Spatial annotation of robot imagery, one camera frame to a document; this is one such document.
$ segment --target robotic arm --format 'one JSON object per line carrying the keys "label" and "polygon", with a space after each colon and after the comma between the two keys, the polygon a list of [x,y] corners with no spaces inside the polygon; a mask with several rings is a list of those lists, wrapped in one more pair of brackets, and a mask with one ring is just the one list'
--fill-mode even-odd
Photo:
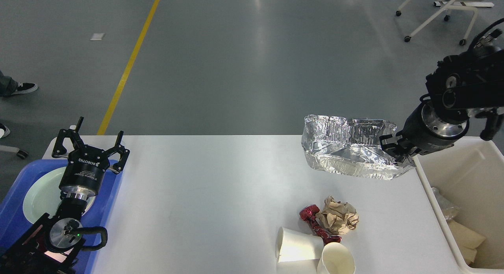
{"label": "robotic arm", "polygon": [[490,141],[504,120],[504,50],[493,45],[504,18],[475,37],[468,51],[445,57],[426,76],[428,93],[395,136],[380,136],[382,150],[397,161],[452,147],[469,129],[469,119],[486,118],[480,137]]}
{"label": "robotic arm", "polygon": [[[117,135],[114,147],[103,150],[85,144],[79,136],[83,118],[75,129],[61,129],[52,151],[55,158],[68,158],[68,164],[59,183],[61,203],[56,214],[49,218],[43,214],[0,256],[0,272],[5,274],[44,273],[74,274],[80,251],[94,251],[107,243],[107,230],[101,226],[83,227],[81,216],[86,209],[86,200],[98,195],[106,170],[119,174],[130,153],[121,145],[123,132]],[[70,138],[74,150],[67,154],[63,140]],[[120,154],[117,163],[110,166],[108,157]],[[83,235],[100,234],[97,245],[84,245]]]}

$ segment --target black sneaker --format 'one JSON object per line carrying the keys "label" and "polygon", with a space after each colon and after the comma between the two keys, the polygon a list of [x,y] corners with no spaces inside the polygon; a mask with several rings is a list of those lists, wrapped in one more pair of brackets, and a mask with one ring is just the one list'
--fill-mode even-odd
{"label": "black sneaker", "polygon": [[11,133],[11,131],[7,128],[7,126],[5,126],[1,123],[0,123],[0,130],[4,131],[4,134],[0,138],[7,137],[7,135],[9,135],[9,133]]}
{"label": "black sneaker", "polygon": [[35,83],[21,83],[21,82],[18,83],[19,83],[18,89],[16,89],[16,91],[14,91],[12,95],[32,93],[33,91],[38,89],[38,86]]}

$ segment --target jeans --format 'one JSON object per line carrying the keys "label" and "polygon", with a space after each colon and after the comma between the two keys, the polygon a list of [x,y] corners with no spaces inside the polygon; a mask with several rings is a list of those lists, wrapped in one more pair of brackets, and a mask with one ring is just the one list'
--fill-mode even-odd
{"label": "jeans", "polygon": [[10,76],[5,76],[0,71],[0,96],[10,96],[18,88],[18,82],[15,82]]}

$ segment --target white table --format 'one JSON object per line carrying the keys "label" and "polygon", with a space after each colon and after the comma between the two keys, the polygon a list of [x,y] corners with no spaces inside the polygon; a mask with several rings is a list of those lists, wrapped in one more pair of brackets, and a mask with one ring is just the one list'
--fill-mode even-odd
{"label": "white table", "polygon": [[332,195],[359,213],[342,239],[356,274],[460,273],[415,170],[393,181],[313,170],[300,139],[124,136],[131,154],[93,272],[315,273],[318,260],[277,263],[276,236],[280,227],[310,234],[299,211]]}

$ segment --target yellow floor line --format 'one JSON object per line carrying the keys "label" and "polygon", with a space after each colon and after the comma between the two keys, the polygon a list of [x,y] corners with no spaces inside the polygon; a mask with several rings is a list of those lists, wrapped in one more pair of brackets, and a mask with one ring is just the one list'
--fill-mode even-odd
{"label": "yellow floor line", "polygon": [[156,8],[159,4],[159,1],[160,0],[154,0],[151,11],[149,12],[149,16],[147,16],[147,19],[145,20],[144,28],[142,28],[142,32],[140,32],[140,36],[138,37],[137,44],[135,44],[135,48],[133,49],[133,53],[131,53],[130,60],[128,60],[128,64],[126,65],[126,68],[124,69],[124,73],[122,74],[121,80],[119,81],[119,85],[117,86],[117,89],[115,90],[115,93],[114,93],[114,96],[112,97],[112,100],[110,101],[110,105],[108,105],[107,112],[105,113],[105,116],[103,117],[103,120],[101,121],[100,128],[98,129],[98,132],[96,133],[96,135],[104,135],[107,130],[108,123],[110,122],[110,119],[112,118],[112,114],[114,113],[115,107],[117,106],[117,102],[119,101],[119,98],[121,97],[121,93],[122,93],[122,90],[124,89],[124,85],[126,84],[126,80],[128,80],[128,76],[130,76],[131,68],[133,67],[133,64],[135,64],[135,59],[137,58],[138,52],[140,51],[140,47],[142,46],[145,34],[147,33],[147,30],[149,29],[149,25],[151,24],[152,17],[154,16],[154,12],[156,12]]}

